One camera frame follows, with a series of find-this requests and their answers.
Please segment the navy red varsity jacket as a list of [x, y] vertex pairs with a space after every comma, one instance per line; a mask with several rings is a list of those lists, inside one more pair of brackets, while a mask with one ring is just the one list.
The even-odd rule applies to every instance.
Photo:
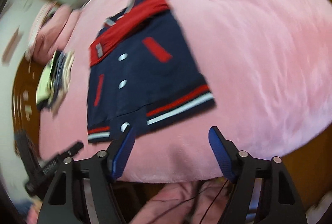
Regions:
[[167, 127], [215, 106], [168, 0], [130, 0], [89, 47], [87, 139]]

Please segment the stack of folded clothes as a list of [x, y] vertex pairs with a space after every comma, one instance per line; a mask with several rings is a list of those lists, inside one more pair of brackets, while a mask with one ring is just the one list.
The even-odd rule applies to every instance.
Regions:
[[70, 86], [71, 68], [75, 59], [73, 50], [56, 50], [44, 67], [36, 90], [35, 101], [38, 110], [50, 110], [55, 117]]

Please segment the wooden headboard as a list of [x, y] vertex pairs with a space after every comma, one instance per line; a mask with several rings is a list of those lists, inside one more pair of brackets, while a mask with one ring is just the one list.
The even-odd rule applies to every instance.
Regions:
[[42, 71], [42, 65], [23, 57], [18, 65], [12, 88], [13, 131], [26, 132], [37, 156], [40, 156], [40, 111], [37, 109], [35, 96]]

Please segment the pink trousers of operator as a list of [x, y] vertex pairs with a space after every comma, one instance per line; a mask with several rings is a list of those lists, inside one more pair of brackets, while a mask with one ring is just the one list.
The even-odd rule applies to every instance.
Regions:
[[233, 184], [224, 177], [168, 183], [131, 223], [218, 223], [232, 188]]

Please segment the folded pink quilt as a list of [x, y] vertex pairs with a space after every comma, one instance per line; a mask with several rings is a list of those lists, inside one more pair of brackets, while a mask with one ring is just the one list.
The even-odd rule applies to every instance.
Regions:
[[43, 5], [30, 29], [25, 59], [45, 65], [55, 51], [64, 50], [80, 14], [81, 9], [74, 10], [67, 4], [58, 6], [56, 2], [49, 2]]

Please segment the pink fleece bed blanket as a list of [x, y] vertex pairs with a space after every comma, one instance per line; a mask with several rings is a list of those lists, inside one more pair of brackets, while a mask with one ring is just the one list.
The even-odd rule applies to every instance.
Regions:
[[[87, 141], [89, 45], [129, 0], [91, 0], [67, 44], [75, 52], [59, 113], [40, 116], [39, 152]], [[219, 177], [208, 142], [217, 126], [257, 158], [286, 155], [331, 123], [328, 0], [169, 0], [216, 107], [139, 137], [122, 180], [167, 183]]]

